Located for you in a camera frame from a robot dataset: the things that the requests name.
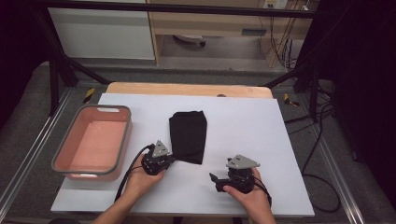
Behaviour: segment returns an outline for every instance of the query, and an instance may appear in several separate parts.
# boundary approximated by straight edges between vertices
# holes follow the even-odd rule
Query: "white table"
[[[122,174],[142,147],[161,139],[171,149],[168,119],[175,112],[203,110],[207,119],[203,164],[176,161],[132,213],[244,217],[241,205],[227,193],[216,192],[209,177],[209,173],[226,177],[226,159],[242,154],[262,165],[258,169],[273,197],[276,217],[314,215],[276,100],[106,93],[99,104],[127,105],[132,111],[133,130]],[[105,211],[122,176],[113,182],[66,178],[51,211]]]

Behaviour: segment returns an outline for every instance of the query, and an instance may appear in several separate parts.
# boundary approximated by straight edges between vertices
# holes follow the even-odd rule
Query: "black towel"
[[[169,119],[173,156],[179,161],[202,164],[207,122],[203,111],[176,112]]]

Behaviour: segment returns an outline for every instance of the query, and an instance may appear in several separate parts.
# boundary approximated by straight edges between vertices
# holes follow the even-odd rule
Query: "human hand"
[[[254,177],[262,180],[260,172],[256,168],[251,168]],[[224,186],[224,191],[233,196],[238,202],[240,202],[249,217],[257,224],[276,223],[274,216],[271,212],[271,207],[267,199],[265,192],[257,186],[254,186],[253,191],[248,194],[244,194],[239,190],[231,187]]]
[[[136,196],[140,198],[153,185],[163,179],[165,170],[160,171],[157,175],[146,174],[146,172],[141,167],[143,157],[144,155],[140,155],[134,163],[123,194],[137,194]]]

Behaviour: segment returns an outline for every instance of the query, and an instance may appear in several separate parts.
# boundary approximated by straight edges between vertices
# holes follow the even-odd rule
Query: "electrical outlet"
[[[265,0],[262,8],[271,8],[270,6],[272,6],[275,9],[284,9],[287,3],[288,0]]]
[[[270,8],[270,6],[275,7],[276,0],[265,0],[264,5],[262,5],[262,8]]]
[[[274,8],[276,9],[285,9],[288,0],[276,0],[276,4]]]

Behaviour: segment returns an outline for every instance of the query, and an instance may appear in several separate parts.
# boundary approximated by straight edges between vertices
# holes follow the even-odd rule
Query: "aluminum rail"
[[[63,96],[61,97],[60,105],[58,109],[55,111],[53,116],[47,119],[44,127],[41,129],[41,132],[39,133],[35,142],[32,144],[31,148],[29,149],[29,152],[27,153],[26,157],[21,163],[18,171],[15,173],[15,175],[9,182],[6,190],[3,192],[3,195],[0,198],[0,223],[2,223],[3,219],[6,217],[9,207],[12,205],[25,179],[32,170],[35,161],[37,160],[42,148],[44,147],[48,138],[50,137],[50,134],[53,128],[55,127],[55,125],[57,124],[59,117],[64,112],[66,103],[72,91],[73,88],[66,88]]]

